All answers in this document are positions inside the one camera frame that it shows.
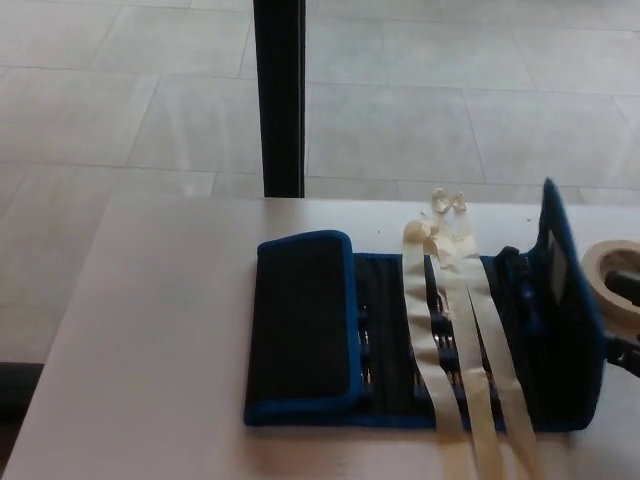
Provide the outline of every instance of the masking tape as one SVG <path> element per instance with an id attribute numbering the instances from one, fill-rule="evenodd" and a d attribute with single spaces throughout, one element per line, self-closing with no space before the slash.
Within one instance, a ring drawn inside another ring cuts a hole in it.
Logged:
<path id="1" fill-rule="evenodd" d="M 456 240 L 462 257 L 461 272 L 469 290 L 476 322 L 491 366 L 493 381 L 500 398 L 507 438 L 516 455 L 516 471 L 520 479 L 543 477 L 540 455 L 522 386 L 518 381 L 509 343 L 504 334 L 489 281 L 473 237 L 467 207 L 462 194 L 450 201 L 443 190 L 436 190 L 432 200 L 437 224 L 444 224 L 443 214 L 453 207 L 458 223 Z"/>
<path id="2" fill-rule="evenodd" d="M 640 307 L 604 284 L 607 273 L 613 270 L 640 271 L 640 243 L 628 240 L 596 243 L 583 257 L 582 269 L 607 321 L 622 328 L 640 328 Z"/>
<path id="3" fill-rule="evenodd" d="M 424 255 L 433 253 L 429 225 L 409 222 L 405 227 L 402 273 L 409 336 L 420 376 L 433 402 L 442 471 L 448 480 L 471 478 L 467 461 L 467 436 L 453 388 L 440 366 L 438 347 L 431 331 L 431 312 L 427 304 Z"/>
<path id="4" fill-rule="evenodd" d="M 442 289 L 456 340 L 460 374 L 464 385 L 478 477 L 505 478 L 502 452 L 491 413 L 489 382 L 482 366 L 480 340 L 473 307 L 464 278 L 459 274 L 457 245 L 446 229 L 432 235 L 440 268 L 434 266 L 436 284 Z"/>

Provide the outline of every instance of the tool roll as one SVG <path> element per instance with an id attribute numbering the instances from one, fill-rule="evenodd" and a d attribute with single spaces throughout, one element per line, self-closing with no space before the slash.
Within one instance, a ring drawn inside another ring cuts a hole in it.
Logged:
<path id="1" fill-rule="evenodd" d="M 480 260 L 534 430 L 585 428 L 600 390 L 604 337 L 551 181 L 533 248 L 505 247 Z M 438 360 L 468 429 L 458 346 L 429 256 L 424 272 Z M 504 429 L 480 346 L 495 427 Z M 354 253 L 336 231 L 258 247 L 247 425 L 434 428 L 433 403 L 412 352 L 400 254 Z"/>

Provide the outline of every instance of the tiled floor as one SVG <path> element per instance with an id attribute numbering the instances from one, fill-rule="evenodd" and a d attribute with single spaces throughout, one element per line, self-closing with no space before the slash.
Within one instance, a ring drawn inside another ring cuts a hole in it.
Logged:
<path id="1" fill-rule="evenodd" d="M 640 204 L 640 0 L 307 3 L 308 196 Z M 0 360 L 114 192 L 261 195 L 251 5 L 0 1 Z"/>

